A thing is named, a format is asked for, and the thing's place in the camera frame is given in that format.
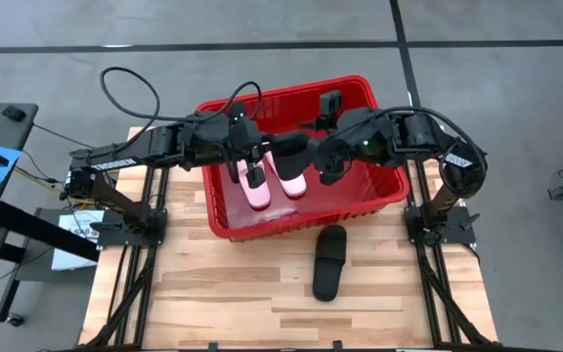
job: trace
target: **concrete floor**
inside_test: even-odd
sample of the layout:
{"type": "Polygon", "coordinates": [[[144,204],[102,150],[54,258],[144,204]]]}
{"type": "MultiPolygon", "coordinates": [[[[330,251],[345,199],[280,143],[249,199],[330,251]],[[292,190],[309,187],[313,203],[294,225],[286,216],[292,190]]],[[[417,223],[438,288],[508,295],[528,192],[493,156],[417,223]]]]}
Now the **concrete floor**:
{"type": "MultiPolygon", "coordinates": [[[[563,0],[400,3],[409,40],[563,39],[563,0]]],[[[0,47],[395,38],[385,0],[0,0],[0,47]]],[[[487,183],[468,203],[482,214],[475,229],[500,340],[563,349],[563,201],[546,196],[563,167],[563,48],[412,49],[411,59],[422,104],[489,153],[487,183]]],[[[37,123],[111,143],[142,121],[103,97],[97,77],[106,66],[137,70],[160,93],[162,112],[176,115],[247,79],[271,89],[360,74],[383,107],[408,100],[397,49],[345,49],[0,54],[0,102],[36,103],[37,123]]],[[[152,109],[142,85],[118,76],[113,84],[129,108],[152,109]]],[[[25,149],[62,178],[74,148],[34,130],[25,149]]],[[[20,164],[31,168],[25,157],[20,164]]],[[[16,177],[4,198],[26,211],[62,206],[16,177]]],[[[0,275],[7,270],[0,263],[0,275]]],[[[27,323],[0,325],[0,350],[70,347],[91,283],[87,271],[68,284],[22,284],[13,311],[27,323]]]]}

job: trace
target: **red plastic basket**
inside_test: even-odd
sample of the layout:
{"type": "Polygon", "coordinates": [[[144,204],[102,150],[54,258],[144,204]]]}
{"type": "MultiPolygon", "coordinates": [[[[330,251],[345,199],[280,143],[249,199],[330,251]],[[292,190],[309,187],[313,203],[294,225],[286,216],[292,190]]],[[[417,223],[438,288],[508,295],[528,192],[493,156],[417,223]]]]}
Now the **red plastic basket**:
{"type": "MultiPolygon", "coordinates": [[[[313,121],[319,115],[319,96],[332,90],[342,92],[343,110],[377,107],[368,82],[351,75],[264,92],[262,106],[254,120],[260,130],[268,133],[296,130],[297,124],[313,121]]],[[[245,102],[247,111],[251,112],[255,109],[257,95],[237,97],[236,101],[245,102]]],[[[197,110],[218,110],[225,102],[207,102],[197,110]]],[[[224,165],[203,167],[208,221],[216,236],[244,241],[335,223],[374,213],[388,203],[402,200],[410,190],[402,168],[354,162],[351,170],[332,186],[322,185],[319,173],[313,167],[308,168],[303,173],[306,194],[290,199],[283,193],[271,168],[265,166],[265,169],[271,204],[264,210],[253,210],[240,184],[232,182],[224,165]]]]}

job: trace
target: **black table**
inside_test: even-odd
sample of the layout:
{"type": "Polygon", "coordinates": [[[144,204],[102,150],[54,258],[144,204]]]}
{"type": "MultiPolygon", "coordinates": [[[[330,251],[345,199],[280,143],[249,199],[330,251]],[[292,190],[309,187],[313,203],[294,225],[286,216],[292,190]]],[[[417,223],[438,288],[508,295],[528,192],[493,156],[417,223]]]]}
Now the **black table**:
{"type": "MultiPolygon", "coordinates": [[[[0,146],[22,150],[37,112],[38,106],[35,104],[0,104],[0,146]],[[22,121],[14,121],[4,116],[2,111],[10,105],[23,110],[26,117],[22,121]]],[[[0,186],[0,197],[7,182],[8,178],[0,186]]],[[[25,241],[24,246],[5,243],[8,231],[14,231],[30,239],[43,242],[47,246],[62,249],[89,260],[97,261],[99,259],[99,251],[93,242],[82,239],[0,200],[0,259],[15,263],[15,270],[18,270],[23,262],[31,260],[33,256],[25,249],[28,241],[25,241]]],[[[20,281],[16,279],[16,273],[14,273],[8,281],[0,304],[0,322],[6,321],[8,317],[19,283],[20,281]]]]}

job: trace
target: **wooden tabletop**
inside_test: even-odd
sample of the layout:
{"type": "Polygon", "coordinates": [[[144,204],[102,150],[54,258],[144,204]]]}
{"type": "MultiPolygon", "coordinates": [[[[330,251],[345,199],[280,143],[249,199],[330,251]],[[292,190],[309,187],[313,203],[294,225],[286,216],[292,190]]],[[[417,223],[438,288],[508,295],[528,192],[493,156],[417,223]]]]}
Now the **wooden tabletop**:
{"type": "MultiPolygon", "coordinates": [[[[437,164],[425,165],[435,193],[441,186],[437,164]]],[[[121,170],[117,189],[140,199],[145,171],[121,170]]],[[[322,303],[311,290],[321,228],[250,242],[217,238],[207,223],[200,169],[172,168],[170,220],[155,262],[144,348],[204,348],[210,341],[220,348],[331,348],[338,339],[355,348],[431,346],[405,206],[405,201],[389,204],[377,214],[341,223],[348,235],[347,263],[337,298],[322,303]]],[[[443,250],[455,301],[483,335],[496,339],[477,259],[458,244],[443,250]]],[[[120,254],[119,247],[102,251],[80,343],[106,322],[120,254]]],[[[121,287],[127,263],[126,258],[121,287]]],[[[444,308],[436,301],[442,336],[449,340],[444,308]]],[[[126,342],[133,340],[137,308],[135,302],[126,342]]]]}

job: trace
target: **black slipper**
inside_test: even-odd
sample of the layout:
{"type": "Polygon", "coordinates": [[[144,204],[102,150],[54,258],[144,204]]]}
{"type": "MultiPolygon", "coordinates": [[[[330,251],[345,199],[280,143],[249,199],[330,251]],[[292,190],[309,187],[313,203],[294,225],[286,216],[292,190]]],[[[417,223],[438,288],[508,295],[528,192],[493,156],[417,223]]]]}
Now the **black slipper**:
{"type": "Polygon", "coordinates": [[[316,299],[329,302],[336,297],[346,258],[347,232],[340,225],[327,226],[317,240],[312,280],[312,292],[316,299]]]}

